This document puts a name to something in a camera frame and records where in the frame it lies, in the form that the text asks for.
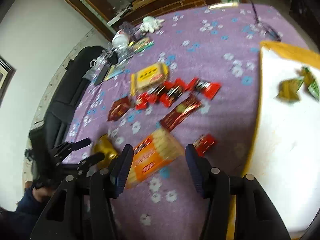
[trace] metal screw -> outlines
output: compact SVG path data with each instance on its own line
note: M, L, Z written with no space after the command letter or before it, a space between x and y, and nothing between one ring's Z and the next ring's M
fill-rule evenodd
M66 181L67 182L70 182L70 181L72 181L73 180L73 176L72 175L68 175L68 176L66 176Z
M245 177L247 180L254 180L254 176L252 174L247 174Z
M101 170L99 171L99 173L100 173L101 175L108 174L108 172L109 172L109 170L108 170L107 168L103 168L103 169L101 169Z
M213 174L219 174L220 170L218 168L211 168L211 173Z

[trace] wall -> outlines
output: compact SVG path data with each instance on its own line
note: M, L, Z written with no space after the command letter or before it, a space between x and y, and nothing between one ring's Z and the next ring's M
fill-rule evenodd
M22 197L31 121L52 76L92 26L64 0L16 0L0 23L0 55L16 69L0 105L0 205Z

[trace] white glove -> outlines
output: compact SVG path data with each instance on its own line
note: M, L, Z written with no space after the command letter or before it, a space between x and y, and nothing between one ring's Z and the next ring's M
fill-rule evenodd
M162 22L164 22L163 19L155 19L151 16L144 17L139 30L141 33L153 33L162 27Z

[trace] eyeglasses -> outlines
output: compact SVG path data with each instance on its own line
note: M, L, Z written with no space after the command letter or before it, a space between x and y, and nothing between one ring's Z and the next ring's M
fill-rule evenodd
M252 2L252 0L250 0L250 2L252 4L252 9L254 11L255 24L260 24L261 27L266 31L266 33L268 33L275 41L281 41L281 37L269 24L261 22L259 20L259 17L257 15L257 10L254 6L254 3Z

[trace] purple tablecloth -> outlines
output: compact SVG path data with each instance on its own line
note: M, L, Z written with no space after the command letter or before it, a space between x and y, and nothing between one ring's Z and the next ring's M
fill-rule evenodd
M283 42L307 47L295 29L272 7L257 5L257 13L279 31ZM250 4L238 8L207 10L206 7L173 12L161 31L150 34L155 44L135 55L125 73L94 87L91 83L80 102L67 141L89 137L96 141L108 133L119 152L125 144L135 147L159 125L170 110L183 101L185 93L167 109L161 104L145 111L130 109L117 122L107 122L112 103L129 94L130 74L164 61L170 80L193 77L220 82L212 101L201 94L203 107L187 117L171 133L183 147L210 133L216 145L206 153L213 166L229 175L240 174L245 164L256 123L260 69L259 42L268 39L254 25ZM73 152L65 160L78 163L92 145ZM131 239L198 239L208 201L195 191L184 157L179 157L151 178L125 190L112 201L116 223Z

